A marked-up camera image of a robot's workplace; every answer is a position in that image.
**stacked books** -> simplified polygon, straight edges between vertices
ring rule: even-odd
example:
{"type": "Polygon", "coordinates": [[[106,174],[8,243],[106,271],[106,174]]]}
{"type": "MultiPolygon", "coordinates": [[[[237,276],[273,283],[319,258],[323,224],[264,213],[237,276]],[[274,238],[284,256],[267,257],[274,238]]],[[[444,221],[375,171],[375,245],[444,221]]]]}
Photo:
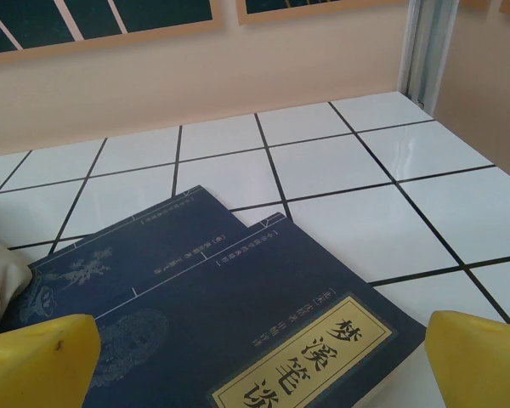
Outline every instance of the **stacked books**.
{"type": "Polygon", "coordinates": [[[357,406],[425,337],[285,216],[247,228],[200,186],[31,270],[0,331],[93,315],[87,407],[357,406]]]}

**yellow object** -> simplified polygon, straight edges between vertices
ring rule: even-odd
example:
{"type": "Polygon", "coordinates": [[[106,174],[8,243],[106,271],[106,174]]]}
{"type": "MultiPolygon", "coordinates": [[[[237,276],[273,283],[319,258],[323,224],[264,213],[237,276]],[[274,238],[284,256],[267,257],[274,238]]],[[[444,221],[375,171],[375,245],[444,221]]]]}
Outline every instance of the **yellow object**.
{"type": "Polygon", "coordinates": [[[434,312],[425,348],[447,408],[510,408],[510,325],[434,312]]]}
{"type": "Polygon", "coordinates": [[[0,334],[0,407],[79,408],[99,353],[85,314],[0,334]]]}

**peach wall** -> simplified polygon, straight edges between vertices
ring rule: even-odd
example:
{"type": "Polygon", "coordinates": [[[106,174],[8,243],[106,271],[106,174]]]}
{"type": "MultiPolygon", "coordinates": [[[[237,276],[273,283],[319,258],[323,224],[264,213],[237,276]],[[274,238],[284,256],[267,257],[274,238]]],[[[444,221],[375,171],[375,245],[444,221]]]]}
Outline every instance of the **peach wall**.
{"type": "Polygon", "coordinates": [[[395,90],[407,5],[0,65],[0,154],[395,90]]]}
{"type": "Polygon", "coordinates": [[[510,16],[459,8],[434,112],[510,174],[510,16]]]}

